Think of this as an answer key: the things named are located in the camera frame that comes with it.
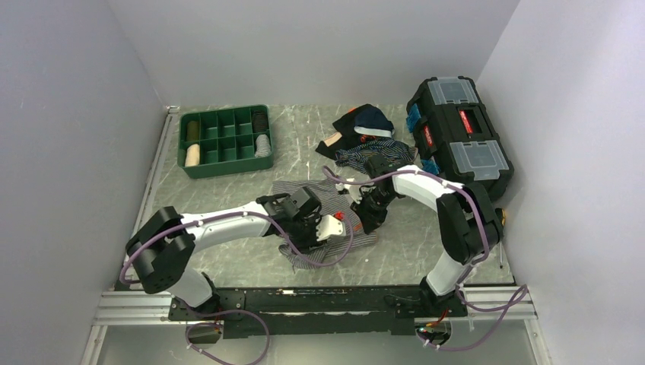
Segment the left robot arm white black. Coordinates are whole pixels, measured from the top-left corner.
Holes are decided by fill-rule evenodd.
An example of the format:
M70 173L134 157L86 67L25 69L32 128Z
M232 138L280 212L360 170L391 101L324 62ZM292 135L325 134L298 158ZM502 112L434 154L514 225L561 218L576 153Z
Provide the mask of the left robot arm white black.
M292 194L264 195L238 208L204 214L180 214L165 207L126 244L127 266L135 269L146 294L168 292L199 319L211 318L221 305L212 280L189 267L193 254L238 239L282 236L305 253L345 234L340 220L322 213L322 203L307 187Z

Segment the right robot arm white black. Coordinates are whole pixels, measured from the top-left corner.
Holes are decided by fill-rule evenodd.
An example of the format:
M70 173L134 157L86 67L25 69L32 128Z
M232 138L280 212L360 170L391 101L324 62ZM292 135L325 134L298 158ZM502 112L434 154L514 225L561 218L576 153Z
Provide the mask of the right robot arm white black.
M440 314L448 296L503 238L503 210L494 208L479 183L450 182L401 160L377 154L367 159L365 170L373 182L351 208L366 234L381 227L396 198L412 198L437 213L443 252L421 280L419 305L429 316Z

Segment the green divided organizer tray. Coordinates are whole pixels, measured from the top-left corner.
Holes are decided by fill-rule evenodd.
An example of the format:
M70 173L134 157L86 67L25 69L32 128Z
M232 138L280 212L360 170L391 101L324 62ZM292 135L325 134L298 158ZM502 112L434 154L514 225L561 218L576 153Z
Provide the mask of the green divided organizer tray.
M251 113L262 111L268 114L264 104L237 106L187 113L180 118L177 142L177 165L191 179L204 179L236 173L267 170L274 165L275 147L271 126L263 133L254 133ZM200 139L186 142L186 123L200 121ZM260 134L270 138L272 153L268 157L255 158L255 140ZM184 167L186 149L198 143L201 149L201 163L197 167Z

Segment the grey striped underwear orange trim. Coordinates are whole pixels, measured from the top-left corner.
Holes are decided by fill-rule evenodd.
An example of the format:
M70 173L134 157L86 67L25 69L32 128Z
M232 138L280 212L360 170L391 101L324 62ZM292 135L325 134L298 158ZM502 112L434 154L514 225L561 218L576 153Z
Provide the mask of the grey striped underwear orange trim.
M377 234L366 234L360 227L360 219L350 208L350 200L347 195L338 193L335 184L331 180L308 180L308 181L274 181L272 183L272 192L294 193L299 188L308 187L319 198L322 204L322 214L334 214L338 211L345 215L354 228L354 240L351 245L351 251L374 246L377 244ZM331 236L323 245L311 249L309 252L301 250L304 256L309 260L318 263L331 262L333 256L341 255L347 248L349 236Z

